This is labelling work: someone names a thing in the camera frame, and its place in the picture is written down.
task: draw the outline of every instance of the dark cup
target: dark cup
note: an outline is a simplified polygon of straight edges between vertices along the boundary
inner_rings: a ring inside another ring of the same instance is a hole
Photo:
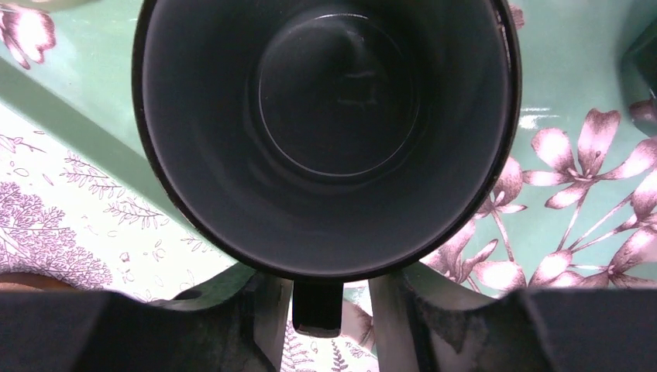
[[[444,243],[518,118],[504,0],[146,0],[133,63],[169,196],[222,250],[295,280],[293,312]]]

